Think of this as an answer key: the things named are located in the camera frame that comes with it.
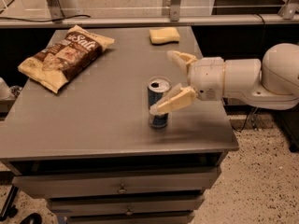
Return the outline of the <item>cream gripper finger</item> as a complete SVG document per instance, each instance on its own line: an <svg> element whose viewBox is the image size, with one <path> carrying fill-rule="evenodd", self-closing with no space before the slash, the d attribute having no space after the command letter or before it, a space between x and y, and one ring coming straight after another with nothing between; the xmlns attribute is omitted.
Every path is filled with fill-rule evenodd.
<svg viewBox="0 0 299 224"><path fill-rule="evenodd" d="M169 50L167 58L174 63L184 75L188 75L191 65L198 61L198 59L189 53Z"/></svg>
<svg viewBox="0 0 299 224"><path fill-rule="evenodd" d="M197 92L191 86L183 87L177 84L167 95L164 95L158 102L149 109L151 115L161 116L172 111L180 110L191 105L197 98Z"/></svg>

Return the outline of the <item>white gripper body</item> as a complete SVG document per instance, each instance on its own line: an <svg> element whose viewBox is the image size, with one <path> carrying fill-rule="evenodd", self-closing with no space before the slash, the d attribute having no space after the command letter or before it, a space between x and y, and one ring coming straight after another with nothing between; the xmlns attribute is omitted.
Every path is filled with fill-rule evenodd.
<svg viewBox="0 0 299 224"><path fill-rule="evenodd" d="M202 101L219 101L223 96L224 60L206 57L192 63L188 83Z"/></svg>

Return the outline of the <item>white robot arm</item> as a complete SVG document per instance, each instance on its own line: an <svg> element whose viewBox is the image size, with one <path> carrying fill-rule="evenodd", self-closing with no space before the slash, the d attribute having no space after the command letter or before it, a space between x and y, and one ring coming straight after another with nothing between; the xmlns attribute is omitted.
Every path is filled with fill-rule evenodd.
<svg viewBox="0 0 299 224"><path fill-rule="evenodd" d="M299 46L289 43L270 48L261 60L223 60L169 50L168 59L187 77L152 105L152 115L180 110L194 100L232 98L255 107L286 110L299 103Z"/></svg>

